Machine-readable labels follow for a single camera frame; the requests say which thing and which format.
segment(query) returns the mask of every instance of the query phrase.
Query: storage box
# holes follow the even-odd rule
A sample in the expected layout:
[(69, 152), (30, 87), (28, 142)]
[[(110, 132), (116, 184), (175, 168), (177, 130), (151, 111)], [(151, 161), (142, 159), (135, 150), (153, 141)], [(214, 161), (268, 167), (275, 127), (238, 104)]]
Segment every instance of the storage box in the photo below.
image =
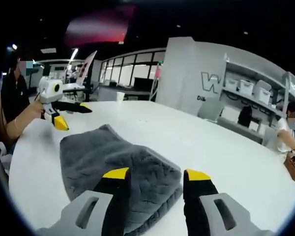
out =
[(232, 78), (225, 79), (225, 87), (226, 88), (236, 91), (237, 85), (238, 85), (238, 80), (234, 80)]
[(295, 163), (291, 160), (291, 158), (289, 158), (289, 156), (286, 157), (284, 165), (290, 173), (292, 179), (295, 181)]
[(239, 92), (251, 96), (254, 84), (245, 80), (240, 80)]
[(283, 75), (283, 82), (285, 83), (285, 80), (288, 80), (290, 84), (290, 93), (295, 95), (295, 75), (293, 75), (291, 72), (286, 72)]
[(252, 93), (256, 93), (256, 90), (257, 90), (258, 88), (263, 88), (263, 89), (265, 89), (265, 90), (267, 90), (267, 91), (270, 91), (270, 90), (272, 89), (272, 86), (271, 86), (270, 84), (268, 84), (268, 83), (262, 81), (262, 80), (259, 80), (259, 81), (256, 83), (256, 85), (254, 86), (254, 89), (252, 90)]
[(271, 97), (271, 92), (265, 90), (264, 88), (259, 87), (255, 90), (254, 98), (266, 103), (267, 105), (269, 104), (270, 97)]

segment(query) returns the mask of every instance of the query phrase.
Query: white table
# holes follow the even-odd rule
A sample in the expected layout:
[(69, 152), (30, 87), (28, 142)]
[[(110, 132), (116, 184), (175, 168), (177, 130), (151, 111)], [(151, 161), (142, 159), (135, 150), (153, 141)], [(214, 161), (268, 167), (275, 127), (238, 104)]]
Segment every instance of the white table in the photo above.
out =
[[(89, 114), (63, 113), (70, 130), (34, 120), (19, 138), (10, 168), (12, 199), (34, 229), (49, 227), (69, 203), (60, 172), (59, 143), (104, 124), (181, 167), (207, 173), (251, 213), (261, 229), (276, 231), (295, 206), (295, 182), (274, 152), (198, 117), (146, 101), (93, 102)], [(145, 235), (187, 235), (183, 198)]]

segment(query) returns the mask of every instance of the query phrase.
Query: chair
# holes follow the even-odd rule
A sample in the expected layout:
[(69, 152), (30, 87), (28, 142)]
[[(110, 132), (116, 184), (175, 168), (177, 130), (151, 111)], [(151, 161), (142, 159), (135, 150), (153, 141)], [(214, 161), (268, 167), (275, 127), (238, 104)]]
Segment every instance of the chair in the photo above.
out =
[(217, 98), (207, 98), (200, 107), (197, 117), (217, 122), (217, 119), (222, 114), (224, 102)]

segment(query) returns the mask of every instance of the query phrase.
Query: hand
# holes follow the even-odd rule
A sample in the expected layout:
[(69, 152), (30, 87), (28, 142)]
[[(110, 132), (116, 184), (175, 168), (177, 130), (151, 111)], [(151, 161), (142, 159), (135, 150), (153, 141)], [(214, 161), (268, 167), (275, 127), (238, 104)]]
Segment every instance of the hand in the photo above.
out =
[(287, 157), (287, 159), (291, 159), (293, 157), (292, 152), (287, 153), (286, 157)]
[(43, 104), (39, 100), (33, 101), (31, 104), (29, 104), (28, 107), (26, 107), (29, 114), (32, 116), (32, 118), (40, 118), (41, 114), (44, 111)]

